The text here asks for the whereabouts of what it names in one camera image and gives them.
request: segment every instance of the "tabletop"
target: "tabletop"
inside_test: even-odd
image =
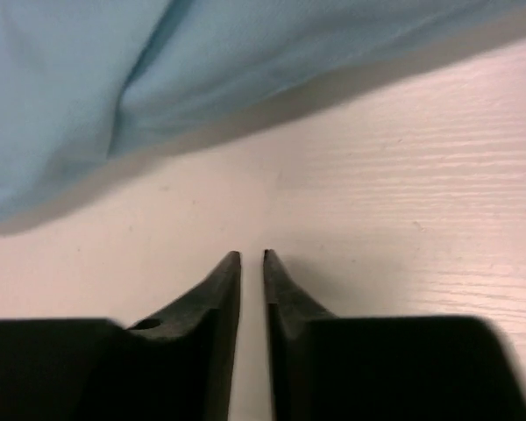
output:
[[[261,257],[340,315],[474,314],[526,388],[526,9],[112,162],[0,225],[0,318],[115,318],[244,256],[231,419],[270,419]]]

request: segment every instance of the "blue cloth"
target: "blue cloth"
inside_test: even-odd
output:
[[[0,220],[122,153],[521,4],[0,0]]]

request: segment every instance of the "white wooden surface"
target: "white wooden surface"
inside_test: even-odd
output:
[[[244,253],[232,419],[269,419],[260,258],[342,315],[472,313],[526,384],[526,10],[115,162],[0,225],[0,318],[172,301]]]

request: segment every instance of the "blue fabric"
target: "blue fabric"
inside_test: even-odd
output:
[[[0,220],[112,157],[521,4],[0,0]]]

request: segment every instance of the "table surface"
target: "table surface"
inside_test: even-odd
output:
[[[231,419],[267,420],[266,247],[341,315],[488,318],[526,385],[526,9],[113,162],[0,225],[0,318],[128,325],[237,249]]]

